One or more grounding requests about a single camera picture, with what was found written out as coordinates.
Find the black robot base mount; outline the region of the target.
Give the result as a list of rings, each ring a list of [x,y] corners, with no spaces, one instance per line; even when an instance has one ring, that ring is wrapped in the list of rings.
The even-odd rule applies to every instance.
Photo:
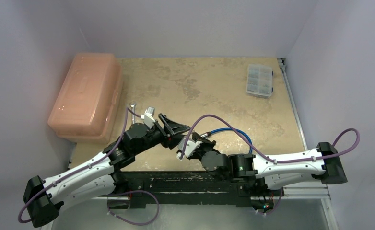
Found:
[[[112,194],[129,195],[131,208],[147,204],[272,207],[281,189],[269,190],[263,179],[217,180],[205,171],[129,171],[116,174]]]

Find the blue cable lock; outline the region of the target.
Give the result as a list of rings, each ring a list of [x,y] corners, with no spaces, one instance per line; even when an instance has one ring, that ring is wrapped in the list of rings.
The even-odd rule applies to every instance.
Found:
[[[243,131],[237,129],[239,135],[233,132],[230,128],[219,128],[201,134],[204,138],[209,138],[210,141],[215,140],[216,149],[224,154],[247,154],[252,153],[253,149],[247,144],[252,144],[251,138]]]

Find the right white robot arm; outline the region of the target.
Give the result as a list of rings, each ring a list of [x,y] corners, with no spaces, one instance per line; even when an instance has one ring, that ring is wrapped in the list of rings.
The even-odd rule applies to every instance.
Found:
[[[201,136],[184,138],[179,143],[178,156],[199,160],[216,180],[249,182],[259,195],[312,180],[326,185],[348,181],[337,150],[328,142],[320,142],[307,151],[265,158],[252,153],[225,155],[214,148],[215,144]]]

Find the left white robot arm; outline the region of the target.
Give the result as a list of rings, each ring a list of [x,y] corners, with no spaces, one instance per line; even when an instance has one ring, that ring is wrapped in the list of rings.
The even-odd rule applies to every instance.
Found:
[[[136,155],[162,145],[172,149],[184,138],[190,126],[159,114],[158,123],[150,114],[142,114],[142,122],[125,126],[118,139],[85,163],[58,175],[28,180],[23,194],[24,207],[18,214],[20,223],[32,223],[39,228],[54,221],[72,203],[81,199],[127,191],[120,178],[121,169],[135,161]]]

